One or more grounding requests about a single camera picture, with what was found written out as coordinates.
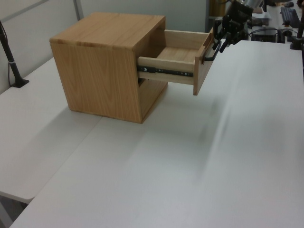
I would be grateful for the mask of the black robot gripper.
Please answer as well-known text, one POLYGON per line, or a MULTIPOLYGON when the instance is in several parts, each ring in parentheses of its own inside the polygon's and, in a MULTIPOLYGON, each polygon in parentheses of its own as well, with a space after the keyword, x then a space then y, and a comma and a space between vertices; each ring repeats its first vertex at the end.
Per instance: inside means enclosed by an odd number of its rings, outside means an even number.
POLYGON ((220 45, 221 40, 226 36, 219 52, 223 53, 225 48, 231 44, 235 45, 248 36, 245 29, 247 20, 252 16, 253 8, 244 5, 242 2, 233 1, 223 17, 223 20, 215 20, 213 24, 213 48, 220 45))

